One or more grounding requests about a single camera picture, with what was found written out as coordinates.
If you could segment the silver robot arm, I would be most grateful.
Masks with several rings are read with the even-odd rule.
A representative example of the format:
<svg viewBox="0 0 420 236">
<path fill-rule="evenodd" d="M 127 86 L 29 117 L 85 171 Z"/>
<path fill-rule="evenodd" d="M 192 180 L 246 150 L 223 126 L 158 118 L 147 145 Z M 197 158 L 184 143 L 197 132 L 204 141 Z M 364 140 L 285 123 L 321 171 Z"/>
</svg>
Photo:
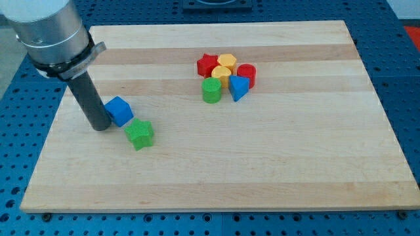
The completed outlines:
<svg viewBox="0 0 420 236">
<path fill-rule="evenodd" d="M 93 41 L 72 0 L 1 0 L 1 12 L 46 78 L 73 80 L 106 50 Z"/>
</svg>

